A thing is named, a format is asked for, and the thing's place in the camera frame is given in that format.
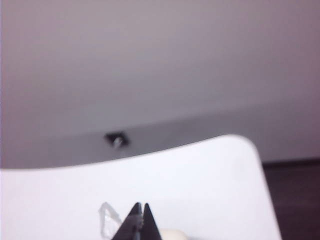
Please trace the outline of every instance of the white surface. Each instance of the white surface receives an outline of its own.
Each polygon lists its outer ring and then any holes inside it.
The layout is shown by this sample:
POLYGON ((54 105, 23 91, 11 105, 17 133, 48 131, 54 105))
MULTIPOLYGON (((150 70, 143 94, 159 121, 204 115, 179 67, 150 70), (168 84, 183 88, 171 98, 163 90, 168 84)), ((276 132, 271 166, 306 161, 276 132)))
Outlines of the white surface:
POLYGON ((89 165, 1 171, 2 240, 98 240, 99 207, 123 219, 148 202, 160 229, 189 238, 280 240, 258 153, 225 135, 89 165))
POLYGON ((205 114, 210 137, 244 135, 262 160, 320 157, 319 11, 318 0, 2 0, 2 166, 66 162, 46 156, 52 138, 205 114))

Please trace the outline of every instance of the dark wooden panel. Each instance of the dark wooden panel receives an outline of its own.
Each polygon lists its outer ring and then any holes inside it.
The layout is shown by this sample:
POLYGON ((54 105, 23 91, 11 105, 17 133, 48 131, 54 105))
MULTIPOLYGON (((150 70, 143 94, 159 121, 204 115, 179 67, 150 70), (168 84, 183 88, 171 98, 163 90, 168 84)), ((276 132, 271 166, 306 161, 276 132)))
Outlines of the dark wooden panel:
POLYGON ((283 240, 320 239, 320 161, 267 164, 264 172, 283 240))

